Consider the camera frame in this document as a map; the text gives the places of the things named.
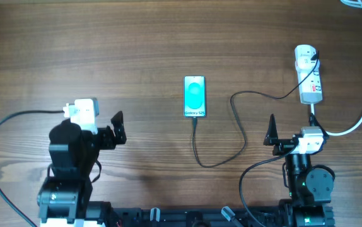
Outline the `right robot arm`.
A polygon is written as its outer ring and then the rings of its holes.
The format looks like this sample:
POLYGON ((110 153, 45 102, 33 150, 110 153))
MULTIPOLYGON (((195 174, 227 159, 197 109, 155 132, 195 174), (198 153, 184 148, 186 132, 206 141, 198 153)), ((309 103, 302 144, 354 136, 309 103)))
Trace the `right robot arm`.
POLYGON ((264 138, 272 154, 284 158, 284 186, 289 199, 279 201, 282 226, 335 226, 334 212, 328 204, 334 189, 335 173, 325 165, 313 165, 311 156, 322 151, 329 135, 314 114, 309 126, 302 127, 291 139, 280 139, 275 116, 271 115, 264 138))

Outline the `teal screen Galaxy smartphone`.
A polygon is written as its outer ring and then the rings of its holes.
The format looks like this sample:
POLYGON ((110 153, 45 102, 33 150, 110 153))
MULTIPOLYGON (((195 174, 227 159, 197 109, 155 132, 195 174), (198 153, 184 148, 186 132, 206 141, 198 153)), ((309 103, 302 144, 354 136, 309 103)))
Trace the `teal screen Galaxy smartphone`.
POLYGON ((206 80, 204 76, 184 77, 184 116, 206 116, 206 80))

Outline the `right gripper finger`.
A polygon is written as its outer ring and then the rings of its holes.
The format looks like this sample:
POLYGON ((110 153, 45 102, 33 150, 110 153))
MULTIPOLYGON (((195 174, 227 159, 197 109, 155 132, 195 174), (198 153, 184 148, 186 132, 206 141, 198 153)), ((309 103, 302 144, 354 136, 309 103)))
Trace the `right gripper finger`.
POLYGON ((324 130, 324 128, 319 124, 318 120, 316 119, 315 115, 313 113, 309 116, 309 124, 310 126, 319 127, 322 131, 323 137, 328 137, 328 133, 324 130))
POLYGON ((264 146, 274 146, 279 144, 279 138, 277 134, 276 120, 274 114, 270 115, 268 130, 264 138, 264 146))

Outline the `white power strip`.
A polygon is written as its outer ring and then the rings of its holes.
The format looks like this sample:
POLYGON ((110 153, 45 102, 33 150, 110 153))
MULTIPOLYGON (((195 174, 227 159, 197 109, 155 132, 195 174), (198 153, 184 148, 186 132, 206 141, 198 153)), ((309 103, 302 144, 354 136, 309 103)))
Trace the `white power strip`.
POLYGON ((299 55, 314 55, 317 54, 316 66, 308 73, 298 73, 300 102, 302 104, 316 104, 322 101, 322 85, 320 79, 320 60, 319 54, 311 45, 298 45, 295 48, 295 60, 299 55))

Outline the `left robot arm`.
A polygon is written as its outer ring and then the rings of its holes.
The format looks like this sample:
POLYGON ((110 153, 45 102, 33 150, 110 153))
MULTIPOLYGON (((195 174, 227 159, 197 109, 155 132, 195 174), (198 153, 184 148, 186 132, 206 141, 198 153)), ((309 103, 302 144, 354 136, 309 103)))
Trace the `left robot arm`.
POLYGON ((111 125, 96 133, 82 130, 69 119, 49 133, 52 163, 37 196, 41 226, 120 226, 109 202, 91 201, 90 173, 99 165, 101 150, 126 143, 124 118, 117 112, 111 125))

